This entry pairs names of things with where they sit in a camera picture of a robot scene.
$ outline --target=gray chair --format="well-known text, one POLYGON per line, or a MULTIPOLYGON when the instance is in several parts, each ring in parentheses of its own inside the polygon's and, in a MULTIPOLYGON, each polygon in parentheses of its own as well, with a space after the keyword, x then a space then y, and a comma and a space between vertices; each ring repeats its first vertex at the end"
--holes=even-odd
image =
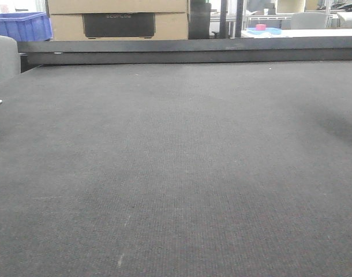
POLYGON ((326 14, 317 12, 294 13, 290 21, 291 29, 324 29, 326 14))
POLYGON ((21 72, 21 58, 17 42, 9 37, 0 36, 0 82, 21 72))

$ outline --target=gray carpet texture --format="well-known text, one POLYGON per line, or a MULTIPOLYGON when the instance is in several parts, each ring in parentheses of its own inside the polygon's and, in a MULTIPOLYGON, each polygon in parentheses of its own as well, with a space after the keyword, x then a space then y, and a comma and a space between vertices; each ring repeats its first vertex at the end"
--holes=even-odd
POLYGON ((0 277, 352 277, 352 62, 0 83, 0 277))

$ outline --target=metal pole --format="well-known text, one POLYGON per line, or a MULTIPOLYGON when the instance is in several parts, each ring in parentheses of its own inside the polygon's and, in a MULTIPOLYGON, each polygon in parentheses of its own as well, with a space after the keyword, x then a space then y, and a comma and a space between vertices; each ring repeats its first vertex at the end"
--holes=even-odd
POLYGON ((248 23, 247 23, 247 18, 246 18, 246 6, 248 5, 247 0, 243 0, 243 29, 248 27, 248 23))
POLYGON ((241 38, 241 29, 243 24, 243 10, 244 10, 244 0, 237 0, 235 38, 241 38))
POLYGON ((326 28, 331 26, 331 5, 334 0, 325 0, 326 6, 326 28))
POLYGON ((227 14, 227 0, 221 0, 220 39, 225 39, 227 37, 226 14, 227 14))
POLYGON ((48 17, 50 17, 48 0, 45 0, 45 10, 46 10, 48 17))

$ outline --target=cardboard box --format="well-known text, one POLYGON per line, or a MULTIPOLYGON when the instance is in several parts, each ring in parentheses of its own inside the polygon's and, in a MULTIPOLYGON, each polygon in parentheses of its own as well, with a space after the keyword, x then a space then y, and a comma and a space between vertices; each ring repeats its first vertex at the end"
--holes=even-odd
POLYGON ((48 0, 50 14, 187 13, 188 0, 48 0))
POLYGON ((82 14, 52 14, 53 39, 77 40, 186 40, 188 39, 187 13, 156 13, 155 33, 151 38, 88 38, 85 35, 82 14))
POLYGON ((306 10, 317 10, 319 6, 319 0, 306 0, 305 9, 306 10))
POLYGON ((276 14, 302 13, 306 0, 276 0, 276 14))

